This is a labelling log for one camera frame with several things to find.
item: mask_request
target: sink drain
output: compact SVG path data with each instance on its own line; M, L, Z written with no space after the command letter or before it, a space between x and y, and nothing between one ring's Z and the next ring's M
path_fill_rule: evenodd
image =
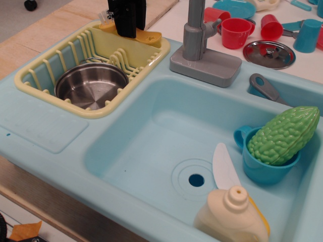
M204 177L201 176L200 174L193 174L188 178L188 181L190 184L194 187L200 187L204 184L205 180Z
M202 159L188 159L179 163L172 173L172 184L184 199L204 201L216 188L212 164Z

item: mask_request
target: light blue sink basin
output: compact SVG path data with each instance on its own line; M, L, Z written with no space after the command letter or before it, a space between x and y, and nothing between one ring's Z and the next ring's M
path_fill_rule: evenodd
M320 241L322 121L300 162L273 186L245 175L233 131L262 126L290 108L250 94L253 73L268 77L294 106L320 107L322 86L243 62L234 83L220 88L171 72L170 56L181 44L170 43L170 54L97 119L17 90L10 74L0 82L0 155L149 241L217 241L192 224L216 189L211 162L223 142L271 226L270 241Z

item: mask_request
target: drain hole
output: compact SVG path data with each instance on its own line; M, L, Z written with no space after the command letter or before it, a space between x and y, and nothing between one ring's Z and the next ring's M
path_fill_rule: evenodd
M204 177L202 177L200 174L193 174L188 178L188 181L192 186L198 188L204 184Z

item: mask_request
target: dish soap bottle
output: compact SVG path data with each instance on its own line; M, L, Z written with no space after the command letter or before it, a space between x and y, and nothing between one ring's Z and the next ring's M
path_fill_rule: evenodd
M222 242L268 242L269 234L242 186L213 190L194 227Z

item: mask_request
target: blue cup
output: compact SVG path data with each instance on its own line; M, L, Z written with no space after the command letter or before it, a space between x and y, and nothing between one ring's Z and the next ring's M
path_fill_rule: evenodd
M321 25L318 20L306 19L293 44L294 49L302 53L312 53L316 48Z
M318 0L317 2L317 15L323 18L323 0Z
M242 149L243 170L256 183L273 185L280 182L300 159L300 151L282 166L267 165L254 158L248 148L249 140L261 127L242 126L234 131L234 140Z

